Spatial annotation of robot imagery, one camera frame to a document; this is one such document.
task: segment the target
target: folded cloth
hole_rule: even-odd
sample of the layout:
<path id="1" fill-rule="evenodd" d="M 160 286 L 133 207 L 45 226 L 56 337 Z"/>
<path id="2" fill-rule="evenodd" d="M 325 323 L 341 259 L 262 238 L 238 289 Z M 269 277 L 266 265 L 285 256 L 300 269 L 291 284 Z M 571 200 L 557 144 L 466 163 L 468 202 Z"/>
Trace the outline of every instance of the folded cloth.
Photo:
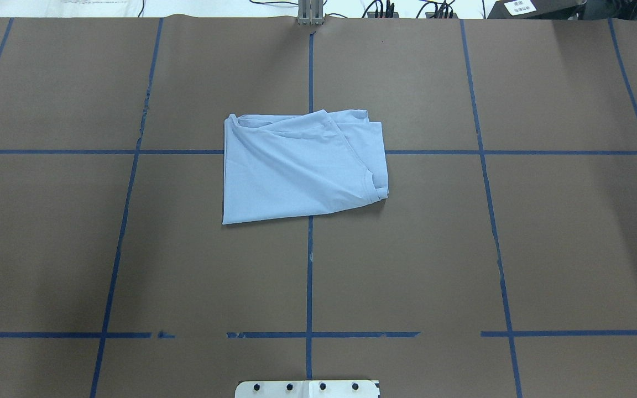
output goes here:
<path id="1" fill-rule="evenodd" d="M 223 224 L 328 214 L 385 199 L 382 124 L 367 111 L 225 120 Z"/>

